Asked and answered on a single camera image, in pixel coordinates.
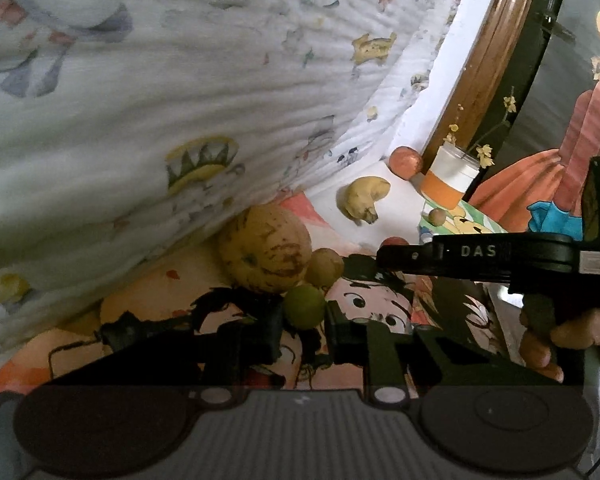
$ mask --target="human hand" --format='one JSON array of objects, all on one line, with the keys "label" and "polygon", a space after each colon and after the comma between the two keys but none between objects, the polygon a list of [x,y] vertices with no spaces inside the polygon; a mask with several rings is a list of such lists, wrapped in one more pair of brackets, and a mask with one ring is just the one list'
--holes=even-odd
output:
[{"label": "human hand", "polygon": [[[524,308],[520,313],[520,323],[528,328]],[[561,348],[584,350],[590,346],[600,346],[600,308],[589,310],[583,316],[555,327],[550,333],[551,342]],[[549,342],[531,330],[527,330],[520,343],[520,357],[526,366],[558,382],[564,380],[562,369],[552,364]]]}]

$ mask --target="pepino melon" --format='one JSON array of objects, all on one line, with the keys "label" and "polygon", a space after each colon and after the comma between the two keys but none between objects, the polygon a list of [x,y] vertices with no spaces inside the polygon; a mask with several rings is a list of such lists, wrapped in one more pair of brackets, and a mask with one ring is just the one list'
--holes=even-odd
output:
[{"label": "pepino melon", "polygon": [[303,277],[311,238],[302,221],[276,204],[256,205],[218,235],[220,258],[237,285],[253,292],[286,292]]}]

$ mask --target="flower pot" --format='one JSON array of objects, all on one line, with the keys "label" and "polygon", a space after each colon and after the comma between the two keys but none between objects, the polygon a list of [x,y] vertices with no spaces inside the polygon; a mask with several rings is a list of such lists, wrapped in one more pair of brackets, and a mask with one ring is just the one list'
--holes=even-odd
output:
[{"label": "flower pot", "polygon": [[462,200],[480,172],[476,159],[445,142],[420,186],[422,195],[445,209],[453,209]]}]

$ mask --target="cup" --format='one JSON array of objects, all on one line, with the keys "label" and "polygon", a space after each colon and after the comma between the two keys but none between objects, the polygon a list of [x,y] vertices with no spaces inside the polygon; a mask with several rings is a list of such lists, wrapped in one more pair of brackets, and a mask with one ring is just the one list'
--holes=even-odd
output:
[{"label": "cup", "polygon": [[438,148],[433,164],[424,176],[420,193],[445,209],[453,209],[462,200],[480,164],[472,156],[445,142]]}]

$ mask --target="wooden frame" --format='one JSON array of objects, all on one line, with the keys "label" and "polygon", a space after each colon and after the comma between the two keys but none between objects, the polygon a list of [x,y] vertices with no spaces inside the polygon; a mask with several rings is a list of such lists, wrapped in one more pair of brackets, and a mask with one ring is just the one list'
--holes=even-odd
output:
[{"label": "wooden frame", "polygon": [[531,0],[493,0],[456,89],[424,150],[423,172],[436,157],[450,124],[458,125],[456,145],[469,146],[498,89],[530,4]]}]

